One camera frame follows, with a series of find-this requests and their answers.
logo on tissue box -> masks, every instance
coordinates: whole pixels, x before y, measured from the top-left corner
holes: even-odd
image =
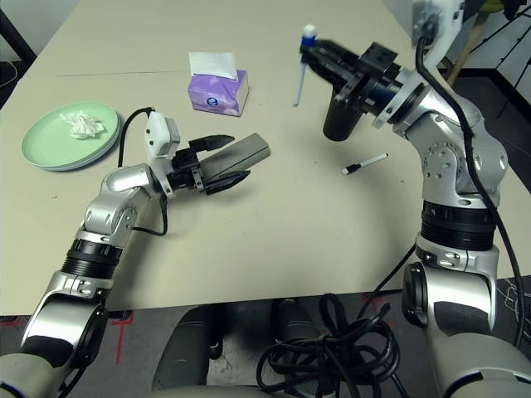
[[[208,106],[218,106],[217,99],[214,97],[208,97],[207,98],[207,105]]]

white tissue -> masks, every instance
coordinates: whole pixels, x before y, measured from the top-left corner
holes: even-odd
[[[70,136],[77,139],[94,138],[105,131],[105,127],[98,119],[82,110],[59,116],[72,126]]]
[[[214,75],[238,80],[233,52],[189,52],[190,71],[194,75]]]

table surface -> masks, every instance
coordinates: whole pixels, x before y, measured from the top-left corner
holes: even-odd
[[[77,100],[105,102],[122,119],[152,105],[176,120],[184,140],[259,133],[271,149],[229,191],[179,192],[165,237],[134,232],[111,309],[373,289],[420,228],[420,161],[389,126],[374,129],[370,116],[347,142],[327,140],[321,129],[330,87],[312,73],[299,108],[292,107],[297,47],[308,22],[352,51],[378,41],[399,54],[397,62],[412,65],[409,38],[379,1],[81,0],[0,113],[0,314],[33,311],[117,162],[116,148],[74,172],[47,172],[23,158],[21,141],[32,124]],[[236,53],[250,84],[240,118],[192,110],[189,51]],[[144,128],[140,118],[131,124],[124,164],[145,162]],[[384,152],[389,159],[342,175],[344,166]],[[512,170],[501,188],[500,213],[529,274],[531,196]],[[160,228],[159,218],[154,203],[139,225]],[[510,275],[501,249],[499,277]],[[396,277],[388,287],[401,284]]]

marker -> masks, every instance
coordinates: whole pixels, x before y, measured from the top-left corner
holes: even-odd
[[[369,160],[365,160],[361,163],[353,164],[352,166],[348,166],[342,170],[342,173],[347,176],[349,174],[352,174],[353,172],[356,172],[359,168],[369,166],[373,163],[380,162],[383,159],[386,159],[389,156],[389,153],[382,153],[381,155],[375,156],[374,158],[370,158]]]
[[[317,36],[317,29],[314,25],[309,24],[304,27],[302,30],[302,40],[300,45],[302,46],[312,46],[315,42],[315,37]],[[297,83],[297,91],[295,92],[295,101],[293,106],[298,106],[300,102],[300,94],[302,93],[302,83],[304,81],[304,73],[306,72],[306,63],[301,61],[299,65],[299,82]]]

purple tissue box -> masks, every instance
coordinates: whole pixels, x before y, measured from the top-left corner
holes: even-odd
[[[247,72],[238,70],[238,80],[213,75],[194,75],[188,95],[195,110],[240,116],[246,103],[249,85]]]

